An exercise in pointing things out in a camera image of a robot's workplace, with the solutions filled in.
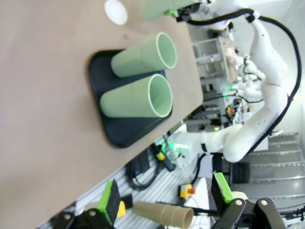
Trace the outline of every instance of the screw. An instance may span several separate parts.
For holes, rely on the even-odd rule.
[[[242,203],[241,200],[237,200],[237,201],[235,201],[235,204],[240,206],[240,205],[242,205],[243,203]]]
[[[261,203],[262,203],[262,205],[264,205],[264,206],[268,205],[268,202],[265,201],[265,200],[262,200]]]
[[[91,216],[95,216],[95,214],[96,214],[96,212],[95,212],[95,211],[91,211],[91,212],[89,212],[89,215],[91,215]]]
[[[69,220],[69,219],[71,218],[71,216],[70,216],[69,214],[66,214],[66,215],[64,215],[64,218],[65,218],[66,220]]]

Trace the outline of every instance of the cup rim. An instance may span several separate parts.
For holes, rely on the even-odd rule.
[[[172,46],[173,46],[173,49],[174,49],[174,53],[175,53],[175,62],[173,63],[173,65],[169,65],[163,58],[162,54],[161,54],[161,51],[160,51],[160,46],[159,46],[159,39],[161,36],[166,36],[166,38],[171,42]],[[177,65],[177,61],[178,61],[178,58],[177,58],[177,50],[176,50],[176,47],[175,47],[175,44],[173,42],[173,40],[171,39],[171,37],[165,33],[165,32],[160,32],[157,34],[157,39],[156,39],[156,46],[157,46],[157,52],[158,52],[158,55],[160,57],[160,60],[161,62],[166,66],[166,68],[168,69],[173,69],[176,65]]]
[[[152,99],[151,99],[151,95],[150,95],[151,84],[152,84],[152,81],[153,81],[156,77],[160,77],[160,78],[162,78],[162,79],[164,80],[164,82],[166,83],[167,88],[168,88],[168,90],[169,90],[169,92],[170,92],[171,104],[170,104],[170,108],[168,109],[168,111],[167,111],[165,114],[161,114],[161,113],[159,113],[159,112],[155,109],[155,107],[154,107],[154,105],[153,105],[153,102],[152,102]],[[150,80],[149,80],[149,83],[148,83],[148,100],[149,100],[150,107],[152,108],[152,111],[153,111],[157,116],[159,116],[160,118],[164,118],[164,117],[168,116],[168,115],[170,114],[170,112],[172,111],[172,107],[173,107],[173,93],[172,93],[172,89],[171,89],[170,84],[168,83],[168,81],[166,80],[166,78],[165,78],[163,75],[157,73],[157,74],[154,74],[154,75],[151,76],[151,78],[150,78]]]

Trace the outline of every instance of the green light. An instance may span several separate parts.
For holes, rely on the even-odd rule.
[[[184,144],[175,144],[175,143],[170,143],[168,144],[169,148],[179,148],[179,149],[189,149],[190,147],[188,145],[184,145]]]

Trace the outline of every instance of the workbench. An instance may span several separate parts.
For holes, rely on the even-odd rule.
[[[191,40],[171,17],[145,22],[143,0],[122,0],[117,26],[104,0],[0,4],[0,228],[32,229],[97,185],[203,102]],[[160,31],[177,48],[167,70],[173,113],[126,149],[103,130],[87,73],[100,50],[131,47]]]

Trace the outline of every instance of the white disc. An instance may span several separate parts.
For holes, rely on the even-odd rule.
[[[127,22],[127,10],[118,0],[107,0],[105,12],[107,17],[117,25],[124,25]]]

